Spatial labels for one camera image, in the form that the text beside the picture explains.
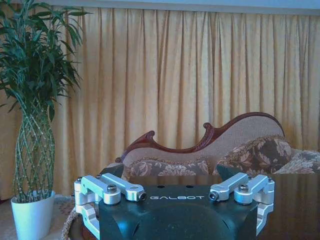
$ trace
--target metal bracket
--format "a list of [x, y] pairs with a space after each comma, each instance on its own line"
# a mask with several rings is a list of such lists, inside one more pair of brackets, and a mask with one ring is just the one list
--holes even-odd
[[121, 201], [121, 194], [129, 201], [139, 202], [146, 199], [144, 188], [131, 184], [110, 173], [93, 177], [79, 177], [74, 182], [75, 211], [82, 215], [84, 225], [99, 240], [100, 228], [95, 208], [89, 203], [98, 203], [103, 199], [106, 205], [116, 205]]
[[247, 183], [248, 180], [249, 178], [247, 174], [238, 172], [236, 175], [219, 184], [211, 185], [209, 198], [218, 202], [228, 200], [229, 194], [232, 193], [240, 184]]
[[227, 179], [220, 184], [210, 187], [209, 198], [213, 201], [229, 199], [234, 191], [234, 200], [238, 204], [248, 205], [253, 200], [258, 202], [256, 236], [261, 232], [267, 222], [267, 216], [274, 210], [275, 182], [265, 175], [258, 175], [249, 180], [248, 175], [242, 172]]

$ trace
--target carved wooden sofa frame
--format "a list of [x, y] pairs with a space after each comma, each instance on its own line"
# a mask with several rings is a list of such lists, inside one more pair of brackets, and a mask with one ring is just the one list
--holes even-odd
[[228, 123], [226, 123], [225, 125], [223, 125], [222, 127], [219, 127], [219, 128], [213, 127], [209, 122], [204, 123], [203, 127], [205, 128], [205, 134], [204, 134], [203, 138], [201, 139], [201, 141], [198, 144], [196, 144], [195, 146], [190, 147], [190, 148], [186, 148], [186, 149], [173, 149], [173, 148], [168, 148], [168, 147], [162, 146], [162, 145], [158, 144], [153, 138], [155, 135], [155, 131], [148, 131], [147, 133], [140, 136], [137, 140], [135, 140], [131, 145], [129, 145], [126, 148], [126, 150], [124, 151], [124, 153], [122, 154], [122, 156], [117, 157], [115, 159], [115, 162], [116, 163], [123, 163], [126, 156], [128, 155], [128, 153], [130, 153], [133, 150], [141, 149], [141, 148], [156, 149], [156, 150], [160, 150], [160, 151], [167, 152], [170, 154], [195, 153], [195, 152], [201, 151], [204, 148], [206, 148], [207, 146], [211, 145], [221, 135], [223, 135], [226, 131], [228, 131], [231, 127], [233, 127], [237, 123], [239, 123], [245, 119], [252, 118], [252, 117], [254, 117], [254, 118], [263, 117], [263, 118], [268, 118], [268, 119], [272, 120], [274, 125], [277, 125], [279, 129], [275, 132], [270, 130], [270, 135], [278, 133], [278, 134], [282, 134], [284, 136], [283, 128], [275, 117], [273, 117], [270, 114], [263, 113], [263, 112], [250, 112], [250, 113], [245, 113], [245, 114], [237, 116], [236, 118], [232, 119], [231, 121], [229, 121]]

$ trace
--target bolt head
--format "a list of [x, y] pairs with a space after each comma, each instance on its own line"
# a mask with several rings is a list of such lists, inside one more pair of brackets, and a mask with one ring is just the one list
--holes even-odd
[[239, 191], [240, 192], [248, 192], [249, 191], [249, 187], [247, 184], [241, 184], [239, 185]]
[[138, 197], [139, 201], [144, 201], [147, 198], [147, 194], [145, 192], [141, 193]]
[[117, 186], [114, 185], [114, 184], [109, 184], [107, 187], [106, 187], [106, 191], [110, 194], [112, 193], [115, 193], [117, 191]]
[[209, 199], [212, 201], [217, 201], [219, 198], [219, 194], [216, 191], [212, 191], [209, 193]]

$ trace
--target floral cushion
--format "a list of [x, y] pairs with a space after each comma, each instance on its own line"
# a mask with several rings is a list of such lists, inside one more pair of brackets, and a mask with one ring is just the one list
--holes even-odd
[[154, 157], [144, 157], [124, 167], [124, 179], [137, 176], [191, 176], [208, 175], [208, 164], [204, 159], [182, 163], [169, 162]]
[[314, 174], [320, 173], [320, 152], [302, 151], [275, 174]]
[[279, 135], [258, 137], [242, 144], [217, 162], [217, 165], [239, 168], [252, 177], [258, 174], [272, 174], [291, 159], [289, 143]]

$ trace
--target dark glossy table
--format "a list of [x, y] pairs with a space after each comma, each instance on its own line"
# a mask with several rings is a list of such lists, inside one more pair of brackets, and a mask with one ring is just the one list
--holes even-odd
[[[274, 211], [268, 215], [266, 226], [257, 239], [320, 240], [320, 174], [275, 174], [271, 177], [275, 181]], [[147, 176], [132, 177], [130, 182], [144, 186], [211, 185], [221, 179], [211, 175]], [[76, 225], [71, 227], [70, 237], [78, 229], [82, 239], [94, 239], [85, 227]]]

